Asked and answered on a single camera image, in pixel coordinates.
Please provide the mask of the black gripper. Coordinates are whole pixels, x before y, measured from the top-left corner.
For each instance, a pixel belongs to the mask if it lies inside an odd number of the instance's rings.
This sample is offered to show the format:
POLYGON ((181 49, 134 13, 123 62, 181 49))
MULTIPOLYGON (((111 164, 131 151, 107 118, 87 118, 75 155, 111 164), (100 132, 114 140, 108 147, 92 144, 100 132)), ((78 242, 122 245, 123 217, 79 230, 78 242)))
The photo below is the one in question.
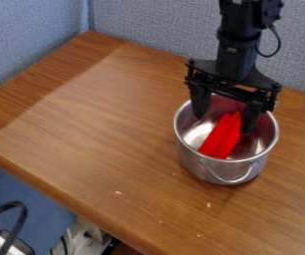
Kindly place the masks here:
POLYGON ((241 133, 257 127, 264 112, 273 111, 282 86, 257 69, 260 41, 221 42, 215 60, 189 59, 185 83, 190 90, 194 115, 201 119, 210 106, 213 94, 246 103, 241 133))

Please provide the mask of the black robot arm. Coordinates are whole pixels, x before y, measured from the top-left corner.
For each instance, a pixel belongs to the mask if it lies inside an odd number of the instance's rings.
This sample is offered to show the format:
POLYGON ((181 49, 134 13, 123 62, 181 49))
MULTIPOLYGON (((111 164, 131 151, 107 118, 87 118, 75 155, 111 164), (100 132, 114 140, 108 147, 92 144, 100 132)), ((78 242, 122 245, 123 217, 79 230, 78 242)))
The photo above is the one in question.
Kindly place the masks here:
POLYGON ((185 83, 193 113, 201 119, 217 94, 246 103, 241 133, 250 133, 266 112, 273 112, 282 85, 257 69, 257 56, 273 57, 282 42, 274 27, 282 0, 219 0, 215 60, 190 59, 185 83))

